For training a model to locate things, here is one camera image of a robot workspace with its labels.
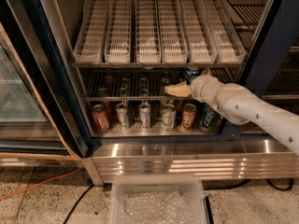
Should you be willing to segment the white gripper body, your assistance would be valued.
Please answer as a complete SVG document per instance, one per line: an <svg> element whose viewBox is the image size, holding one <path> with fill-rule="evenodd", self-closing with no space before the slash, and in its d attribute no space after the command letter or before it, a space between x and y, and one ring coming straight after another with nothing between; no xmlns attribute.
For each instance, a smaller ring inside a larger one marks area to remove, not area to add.
<svg viewBox="0 0 299 224"><path fill-rule="evenodd" d="M191 96L201 103L215 103L218 90L223 83L211 75L202 75L192 80Z"/></svg>

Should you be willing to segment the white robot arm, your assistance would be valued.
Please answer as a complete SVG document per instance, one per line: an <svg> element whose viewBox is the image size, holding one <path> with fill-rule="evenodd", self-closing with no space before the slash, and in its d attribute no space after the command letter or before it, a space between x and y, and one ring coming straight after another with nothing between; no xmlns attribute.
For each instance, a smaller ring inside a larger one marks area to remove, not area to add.
<svg viewBox="0 0 299 224"><path fill-rule="evenodd" d="M253 122L277 139L290 151L299 154L299 116L270 105L245 87L222 83L205 74L164 87L164 92L176 97L188 97L208 104L214 111L235 125Z"/></svg>

